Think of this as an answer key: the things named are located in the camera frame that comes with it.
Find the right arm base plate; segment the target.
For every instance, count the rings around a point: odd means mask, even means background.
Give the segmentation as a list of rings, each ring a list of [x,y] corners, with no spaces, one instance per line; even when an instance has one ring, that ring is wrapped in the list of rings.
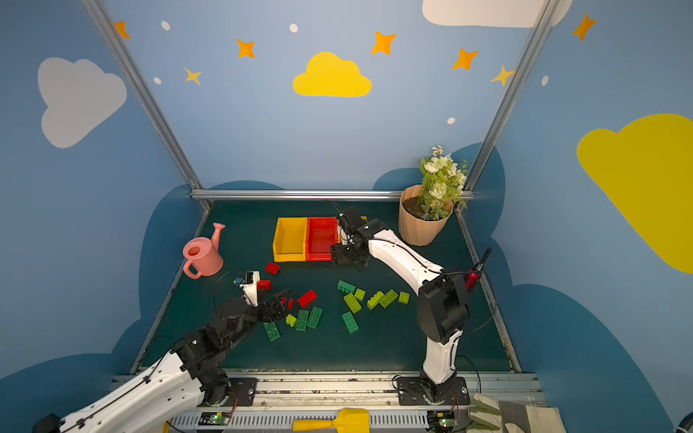
[[[469,405],[470,392],[464,378],[449,378],[443,384],[435,384],[427,377],[393,377],[393,387],[401,406]]]

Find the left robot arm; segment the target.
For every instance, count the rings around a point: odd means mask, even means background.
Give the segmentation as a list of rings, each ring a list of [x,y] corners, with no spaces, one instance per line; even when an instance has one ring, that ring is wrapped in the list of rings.
[[[220,406],[232,395],[220,366],[229,351],[263,323],[283,321],[288,310],[285,290],[256,306],[245,296],[230,299],[211,320],[174,343],[153,366],[80,411],[52,413],[32,426],[33,432],[148,432],[201,404]]]

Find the red long lego brick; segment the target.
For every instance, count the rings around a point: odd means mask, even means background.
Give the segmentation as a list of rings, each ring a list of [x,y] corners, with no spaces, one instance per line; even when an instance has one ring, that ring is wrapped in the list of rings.
[[[294,308],[294,299],[282,298],[281,302],[287,310],[292,310]]]

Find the dark green lego top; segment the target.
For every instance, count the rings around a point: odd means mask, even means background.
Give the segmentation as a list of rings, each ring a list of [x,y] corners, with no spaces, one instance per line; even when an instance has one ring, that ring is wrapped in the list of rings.
[[[337,282],[337,289],[345,294],[354,294],[357,287],[351,283],[347,283],[346,281],[339,280]]]

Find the small red lego brick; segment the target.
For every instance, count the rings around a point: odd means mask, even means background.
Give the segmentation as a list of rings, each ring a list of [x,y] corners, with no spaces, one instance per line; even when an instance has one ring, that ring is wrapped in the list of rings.
[[[278,274],[281,270],[281,266],[277,265],[276,263],[267,263],[267,266],[265,266],[265,270],[272,275]]]

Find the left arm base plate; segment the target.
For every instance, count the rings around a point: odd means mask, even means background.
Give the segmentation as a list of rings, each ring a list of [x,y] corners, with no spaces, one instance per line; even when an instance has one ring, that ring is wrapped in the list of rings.
[[[258,380],[254,377],[229,377],[217,403],[221,407],[251,407],[254,404]]]

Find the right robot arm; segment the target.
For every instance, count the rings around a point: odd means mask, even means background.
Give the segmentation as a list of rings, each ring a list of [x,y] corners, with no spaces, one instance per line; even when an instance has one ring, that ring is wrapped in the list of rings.
[[[465,274],[415,252],[379,219],[366,221],[354,207],[337,213],[341,241],[330,247],[334,265],[386,264],[417,297],[417,322],[427,337],[423,377],[441,385],[456,375],[458,342],[470,316]]]

